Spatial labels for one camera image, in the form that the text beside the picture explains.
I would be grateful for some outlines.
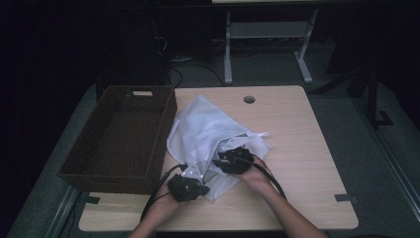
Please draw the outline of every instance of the white cloth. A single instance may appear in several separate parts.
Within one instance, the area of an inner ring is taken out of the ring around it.
[[[223,143],[225,145],[239,135],[250,137],[245,148],[251,153],[263,158],[268,152],[268,145],[261,135],[233,120],[203,95],[198,95],[176,114],[166,145],[180,164],[195,166],[204,180],[210,179],[205,183],[210,188],[206,197],[214,200],[239,180],[223,174],[211,161],[218,159],[217,153],[222,151]]]

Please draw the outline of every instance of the dark brown basket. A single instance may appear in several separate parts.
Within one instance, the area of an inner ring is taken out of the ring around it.
[[[173,87],[110,86],[58,175],[83,191],[152,193],[176,109]]]

